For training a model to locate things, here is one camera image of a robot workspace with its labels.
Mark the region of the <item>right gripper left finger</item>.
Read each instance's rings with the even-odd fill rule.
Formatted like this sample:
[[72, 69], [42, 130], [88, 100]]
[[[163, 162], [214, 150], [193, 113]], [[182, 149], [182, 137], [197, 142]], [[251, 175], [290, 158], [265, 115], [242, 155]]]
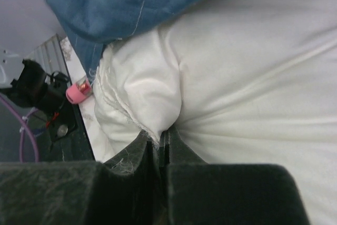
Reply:
[[3, 163], [1, 224], [150, 224], [158, 148], [140, 132], [105, 163]]

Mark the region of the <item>blue patterned pillowcase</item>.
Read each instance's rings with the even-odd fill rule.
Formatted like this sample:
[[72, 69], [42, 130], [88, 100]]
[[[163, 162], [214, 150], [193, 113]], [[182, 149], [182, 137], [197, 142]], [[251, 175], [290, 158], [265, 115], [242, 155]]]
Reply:
[[45, 0], [90, 82], [113, 41], [149, 31], [200, 0]]

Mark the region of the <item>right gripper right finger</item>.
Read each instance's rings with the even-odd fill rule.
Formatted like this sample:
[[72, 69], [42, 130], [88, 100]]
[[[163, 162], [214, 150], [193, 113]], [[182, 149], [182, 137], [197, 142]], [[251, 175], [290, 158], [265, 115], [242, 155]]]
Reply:
[[169, 224], [309, 224], [293, 177], [275, 164], [208, 164], [171, 127], [160, 140]]

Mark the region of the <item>white pillow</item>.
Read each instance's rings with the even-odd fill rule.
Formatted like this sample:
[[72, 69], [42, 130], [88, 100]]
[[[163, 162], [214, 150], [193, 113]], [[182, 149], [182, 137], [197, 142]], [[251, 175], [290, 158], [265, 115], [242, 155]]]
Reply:
[[276, 163], [336, 224], [336, 0], [208, 0], [103, 52], [95, 115], [115, 152], [176, 126], [212, 163]]

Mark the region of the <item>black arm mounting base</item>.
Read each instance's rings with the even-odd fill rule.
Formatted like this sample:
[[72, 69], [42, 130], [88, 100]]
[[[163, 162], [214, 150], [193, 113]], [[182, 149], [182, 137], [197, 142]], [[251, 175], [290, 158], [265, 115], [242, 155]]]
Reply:
[[21, 125], [19, 161], [25, 161], [26, 138], [35, 162], [94, 160], [80, 109], [65, 95], [70, 78], [46, 73], [34, 60], [23, 59], [22, 65], [19, 77], [1, 88], [1, 103]]

